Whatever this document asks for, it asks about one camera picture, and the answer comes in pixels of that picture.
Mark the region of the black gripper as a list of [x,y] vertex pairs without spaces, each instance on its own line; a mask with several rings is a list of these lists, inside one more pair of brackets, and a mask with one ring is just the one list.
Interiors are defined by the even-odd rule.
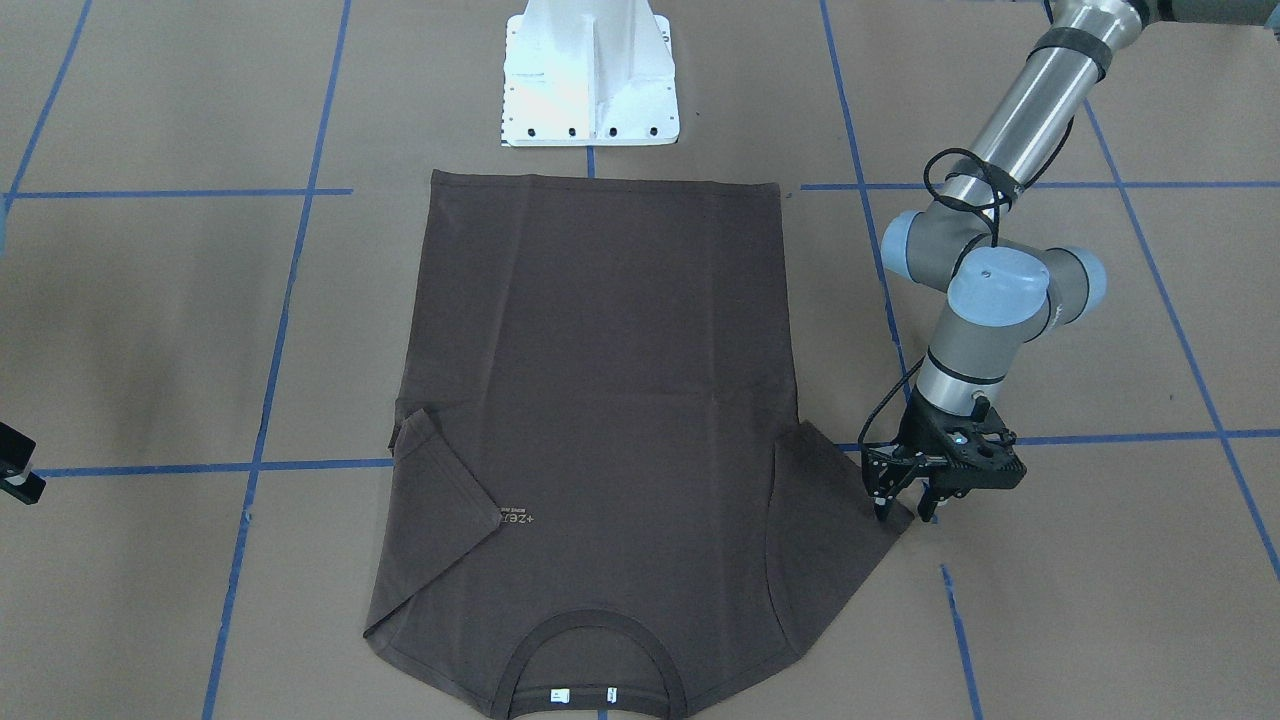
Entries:
[[979,392],[969,414],[946,413],[914,393],[893,441],[864,448],[864,487],[878,521],[887,521],[896,496],[924,478],[916,516],[933,523],[950,497],[973,489],[1012,489],[1027,474],[1015,452],[1018,437]]

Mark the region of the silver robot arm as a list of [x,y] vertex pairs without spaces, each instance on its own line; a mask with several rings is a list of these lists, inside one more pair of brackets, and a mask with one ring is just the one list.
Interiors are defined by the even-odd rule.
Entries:
[[940,291],[943,305],[893,437],[864,445],[863,487],[878,521],[915,483],[915,515],[977,489],[1011,489],[1027,474],[997,400],[1025,345],[1092,314],[1108,291],[1101,259],[1038,247],[1009,232],[1018,204],[1056,163],[1093,90],[1152,26],[1276,29],[1275,1],[1051,1],[1043,32],[975,138],[922,168],[928,204],[888,223],[887,272]]

